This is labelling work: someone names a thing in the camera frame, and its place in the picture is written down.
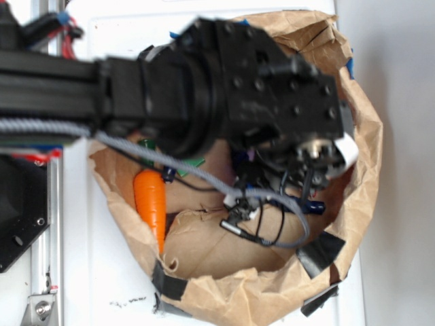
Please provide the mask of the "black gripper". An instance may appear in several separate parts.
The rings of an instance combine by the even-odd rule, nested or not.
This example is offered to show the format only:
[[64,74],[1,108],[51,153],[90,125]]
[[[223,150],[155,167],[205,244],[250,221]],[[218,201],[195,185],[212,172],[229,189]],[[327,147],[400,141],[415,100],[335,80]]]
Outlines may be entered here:
[[321,190],[356,160],[353,121],[336,80],[262,29],[199,19],[179,36],[182,157],[224,139],[298,187]]

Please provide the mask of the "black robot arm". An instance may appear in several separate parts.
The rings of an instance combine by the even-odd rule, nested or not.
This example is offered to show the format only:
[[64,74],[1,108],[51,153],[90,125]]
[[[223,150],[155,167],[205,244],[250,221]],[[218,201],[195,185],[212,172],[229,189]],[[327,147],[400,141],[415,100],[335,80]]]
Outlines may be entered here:
[[333,76],[252,24],[200,18],[136,60],[94,62],[35,51],[58,32],[73,39],[81,30],[66,12],[21,25],[1,2],[3,146],[91,137],[118,147],[140,132],[157,143],[160,163],[185,168],[224,139],[315,189],[357,161],[351,111]]

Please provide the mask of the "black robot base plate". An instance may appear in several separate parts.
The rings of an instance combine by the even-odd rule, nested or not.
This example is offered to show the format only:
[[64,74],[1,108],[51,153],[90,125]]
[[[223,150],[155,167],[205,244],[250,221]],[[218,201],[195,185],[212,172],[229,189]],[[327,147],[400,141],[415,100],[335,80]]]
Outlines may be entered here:
[[1,272],[7,272],[47,227],[47,168],[2,155]]

